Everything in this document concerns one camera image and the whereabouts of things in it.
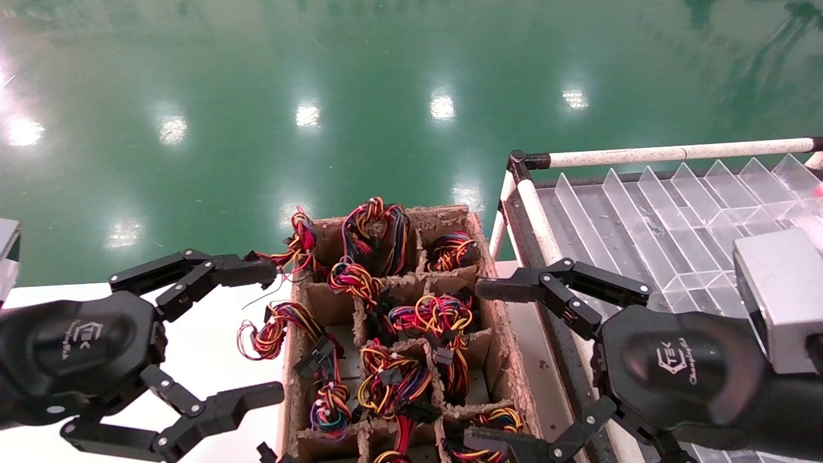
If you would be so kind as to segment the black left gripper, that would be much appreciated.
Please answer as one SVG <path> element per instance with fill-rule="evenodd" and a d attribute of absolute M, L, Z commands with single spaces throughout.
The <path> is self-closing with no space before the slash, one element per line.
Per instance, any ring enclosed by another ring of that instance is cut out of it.
<path fill-rule="evenodd" d="M 277 381 L 218 392 L 200 401 L 157 364 L 165 328 L 219 286 L 275 282 L 273 261 L 183 250 L 115 273 L 113 293 L 94 301 L 4 308 L 1 316 L 1 427 L 39 427 L 78 415 L 61 430 L 75 449 L 127 459 L 179 462 L 208 437 L 239 428 L 250 410 L 280 404 Z M 142 299 L 157 296 L 156 308 Z M 100 422 L 150 390 L 179 418 L 162 431 Z"/>

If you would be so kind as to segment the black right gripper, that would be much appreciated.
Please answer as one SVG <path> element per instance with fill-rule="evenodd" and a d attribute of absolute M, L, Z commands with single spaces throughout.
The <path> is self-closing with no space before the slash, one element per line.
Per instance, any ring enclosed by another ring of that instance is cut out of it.
<path fill-rule="evenodd" d="M 571 462 L 617 413 L 651 440 L 723 451 L 752 450 L 821 461 L 821 380 L 774 371 L 747 320 L 716 314 L 656 313 L 651 290 L 635 279 L 563 258 L 477 278 L 488 301 L 534 302 L 583 340 L 597 340 L 598 398 L 553 442 L 469 427 L 464 444 L 511 462 Z M 579 293 L 623 309 L 605 320 Z"/>

